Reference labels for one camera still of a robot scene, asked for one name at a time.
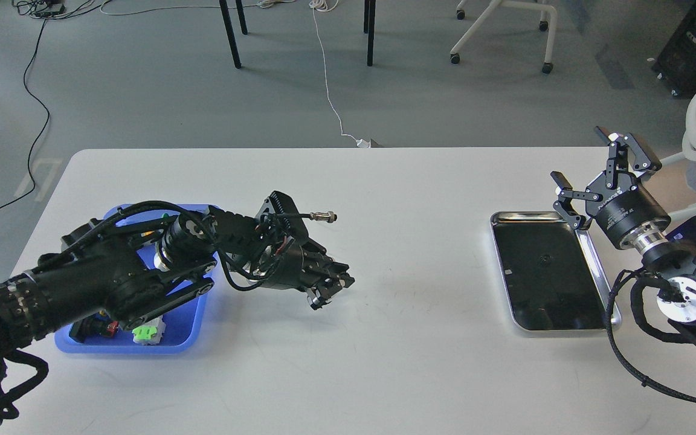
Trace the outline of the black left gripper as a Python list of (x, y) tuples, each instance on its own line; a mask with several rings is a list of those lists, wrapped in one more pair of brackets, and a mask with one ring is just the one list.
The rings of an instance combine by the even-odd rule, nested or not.
[(348, 273), (348, 265), (334, 261), (326, 248), (312, 239), (302, 246), (293, 243), (276, 254), (279, 247), (284, 245), (268, 246), (259, 257), (251, 260), (251, 270), (261, 272), (264, 278), (252, 281), (252, 285), (307, 292), (309, 305), (316, 310), (331, 302), (332, 290), (348, 288), (355, 283), (355, 278)]

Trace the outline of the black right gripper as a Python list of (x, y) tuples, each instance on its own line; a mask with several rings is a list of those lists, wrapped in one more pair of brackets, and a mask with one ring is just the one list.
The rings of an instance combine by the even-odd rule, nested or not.
[(561, 172), (550, 172), (557, 185), (557, 213), (574, 230), (588, 229), (592, 221), (617, 250), (649, 250), (665, 239), (671, 223), (666, 212), (643, 186), (662, 168), (659, 157), (632, 134), (614, 134), (594, 127), (607, 144), (607, 165), (584, 191), (573, 190)]

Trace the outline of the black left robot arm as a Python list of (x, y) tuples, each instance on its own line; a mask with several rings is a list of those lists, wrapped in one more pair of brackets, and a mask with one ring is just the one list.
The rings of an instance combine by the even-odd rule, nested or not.
[(125, 330), (205, 294), (220, 265), (234, 289), (297, 289), (312, 309), (329, 304), (355, 279), (309, 236), (290, 196), (272, 192), (254, 217), (209, 205), (188, 210), (165, 201), (119, 207), (63, 236), (59, 253), (0, 283), (0, 424), (16, 419), (17, 399), (49, 372), (25, 348), (104, 311)]

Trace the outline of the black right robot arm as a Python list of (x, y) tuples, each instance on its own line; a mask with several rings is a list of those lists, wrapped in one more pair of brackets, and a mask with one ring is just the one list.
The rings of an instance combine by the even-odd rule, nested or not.
[(614, 248), (640, 253), (641, 267), (622, 270), (611, 287), (607, 317), (621, 288), (633, 282), (630, 309), (636, 325), (659, 341), (696, 347), (696, 217), (687, 221), (682, 239), (668, 239), (671, 217), (643, 186), (661, 169), (660, 159), (630, 133), (595, 130), (608, 147), (605, 169), (583, 191), (553, 171), (558, 186), (553, 209), (573, 230), (597, 223)]

